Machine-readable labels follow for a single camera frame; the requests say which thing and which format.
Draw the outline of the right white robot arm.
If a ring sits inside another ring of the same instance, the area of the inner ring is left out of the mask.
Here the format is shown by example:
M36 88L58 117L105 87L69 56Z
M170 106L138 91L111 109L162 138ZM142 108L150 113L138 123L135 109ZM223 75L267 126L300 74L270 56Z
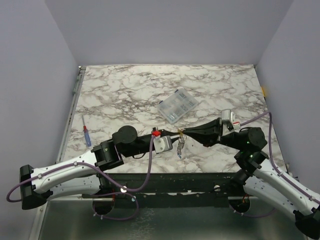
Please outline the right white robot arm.
M205 147L220 144L238 150L234 158L240 170L229 184L230 191L262 199L292 218L304 235L320 238L319 193L291 177L275 164L271 154L263 152L268 143L260 127L242 127L239 122L218 118L182 132Z

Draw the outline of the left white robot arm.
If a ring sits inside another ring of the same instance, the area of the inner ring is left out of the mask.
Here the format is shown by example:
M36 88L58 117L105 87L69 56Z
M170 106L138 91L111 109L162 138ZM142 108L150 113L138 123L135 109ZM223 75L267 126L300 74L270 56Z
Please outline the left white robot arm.
M133 126L125 125L78 157L42 168L24 165L19 169L21 208L35 209L48 200L77 194L106 197L111 186L99 179L106 170L123 165L123 157L170 151L177 135L153 128L150 134L138 136Z

